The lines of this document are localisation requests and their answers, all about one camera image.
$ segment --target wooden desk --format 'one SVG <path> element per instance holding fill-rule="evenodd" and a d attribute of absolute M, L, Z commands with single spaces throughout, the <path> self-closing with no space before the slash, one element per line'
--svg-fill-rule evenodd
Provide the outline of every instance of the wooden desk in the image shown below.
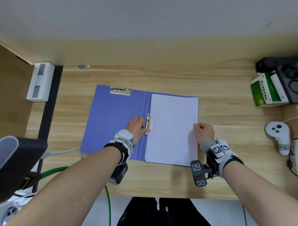
<path fill-rule="evenodd" d="M 51 150 L 80 147 L 97 84 L 199 97 L 198 121 L 213 125 L 246 166 L 298 197 L 297 179 L 278 153 L 264 126 L 283 120 L 280 107 L 256 108 L 250 81 L 254 64 L 230 61 L 209 66 L 97 66 L 85 70 L 65 67 L 49 134 Z M 44 103 L 34 103 L 27 137 L 37 137 Z M 78 161 L 76 152 L 45 159 L 42 171 Z M 199 159 L 205 157 L 199 151 Z M 190 168 L 130 160 L 120 185 L 108 183 L 111 195 L 237 199 L 221 178 L 195 186 Z M 39 189 L 48 180 L 39 183 Z"/>

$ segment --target white paper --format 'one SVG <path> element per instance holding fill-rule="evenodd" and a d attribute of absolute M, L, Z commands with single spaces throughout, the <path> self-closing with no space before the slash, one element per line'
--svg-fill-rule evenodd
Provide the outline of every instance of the white paper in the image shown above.
<path fill-rule="evenodd" d="M 153 94 L 146 162 L 190 166 L 198 159 L 198 145 L 193 124 L 198 121 L 198 98 Z"/>

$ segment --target white round tracker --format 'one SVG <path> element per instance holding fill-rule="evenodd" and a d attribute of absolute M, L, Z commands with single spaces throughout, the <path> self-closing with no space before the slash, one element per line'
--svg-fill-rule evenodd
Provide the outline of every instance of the white round tracker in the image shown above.
<path fill-rule="evenodd" d="M 134 135 L 131 132 L 129 132 L 127 129 L 122 129 L 118 133 L 116 133 L 114 138 L 116 139 L 119 137 L 127 140 L 131 140 L 134 137 Z"/>
<path fill-rule="evenodd" d="M 282 155 L 290 153 L 290 129 L 285 123 L 270 122 L 265 126 L 265 131 L 277 140 L 278 149 Z"/>

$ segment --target forearm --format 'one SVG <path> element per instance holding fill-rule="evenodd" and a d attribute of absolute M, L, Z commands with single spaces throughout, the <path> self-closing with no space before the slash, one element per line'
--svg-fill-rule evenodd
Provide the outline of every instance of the forearm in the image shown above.
<path fill-rule="evenodd" d="M 82 225 L 121 158 L 106 147 L 53 178 L 8 223 L 13 225 Z"/>
<path fill-rule="evenodd" d="M 233 161 L 225 166 L 223 177 L 258 225 L 298 222 L 298 202 L 251 169 Z"/>

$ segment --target green cable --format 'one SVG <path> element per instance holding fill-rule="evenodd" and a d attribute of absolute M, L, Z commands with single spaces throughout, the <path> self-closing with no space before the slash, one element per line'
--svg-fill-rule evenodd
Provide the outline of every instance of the green cable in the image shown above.
<path fill-rule="evenodd" d="M 65 170 L 65 169 L 67 169 L 67 168 L 68 168 L 68 166 L 63 166 L 63 167 L 58 167 L 58 168 L 54 168 L 54 169 L 45 171 L 45 172 L 41 173 L 41 178 L 43 179 L 43 178 L 48 177 L 48 176 L 50 176 L 52 174 L 61 172 L 61 171 Z M 105 192 L 107 194 L 108 206 L 109 206 L 109 226 L 111 226 L 111 201 L 110 201 L 110 196 L 109 196 L 108 188 L 107 188 L 106 185 L 105 185 Z"/>

